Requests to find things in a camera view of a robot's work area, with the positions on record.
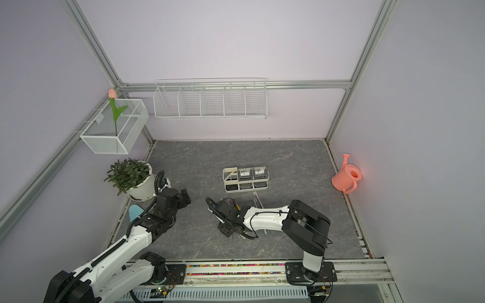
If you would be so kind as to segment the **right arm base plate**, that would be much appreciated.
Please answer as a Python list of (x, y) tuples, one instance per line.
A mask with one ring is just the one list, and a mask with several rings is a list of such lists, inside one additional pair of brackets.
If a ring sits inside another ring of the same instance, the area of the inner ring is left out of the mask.
[(333, 284), (337, 281), (335, 266), (331, 262), (322, 261), (317, 272), (306, 269), (302, 262), (285, 263), (286, 280), (291, 285), (311, 286), (319, 283)]

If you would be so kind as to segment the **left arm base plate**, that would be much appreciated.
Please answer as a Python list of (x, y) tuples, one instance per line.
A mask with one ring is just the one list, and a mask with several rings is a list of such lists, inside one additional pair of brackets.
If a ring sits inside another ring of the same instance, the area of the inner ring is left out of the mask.
[(164, 278), (159, 275), (159, 270), (155, 270), (156, 274), (151, 280), (142, 283), (142, 285), (183, 285), (186, 277), (187, 266), (182, 263), (165, 265), (162, 270)]

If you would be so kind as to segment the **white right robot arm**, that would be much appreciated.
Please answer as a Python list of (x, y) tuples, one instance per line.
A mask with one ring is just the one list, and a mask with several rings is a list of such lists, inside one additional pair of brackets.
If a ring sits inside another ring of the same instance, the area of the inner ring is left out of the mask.
[(232, 198), (205, 201), (223, 235), (255, 240), (261, 230), (283, 232), (303, 250), (303, 268), (312, 273), (320, 271), (325, 250), (333, 243), (328, 237), (331, 220), (298, 199), (280, 208), (240, 207)]

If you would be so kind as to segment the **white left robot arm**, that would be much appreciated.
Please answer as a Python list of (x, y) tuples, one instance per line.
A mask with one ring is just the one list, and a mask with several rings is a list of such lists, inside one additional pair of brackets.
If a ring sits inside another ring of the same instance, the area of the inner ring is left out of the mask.
[(131, 206), (125, 235), (85, 265), (55, 275), (45, 302), (116, 302), (145, 282), (175, 286), (177, 277), (169, 271), (165, 258), (154, 252), (142, 254), (130, 267), (125, 265), (167, 232), (175, 224), (178, 210), (190, 203), (187, 190), (164, 188), (147, 208)]

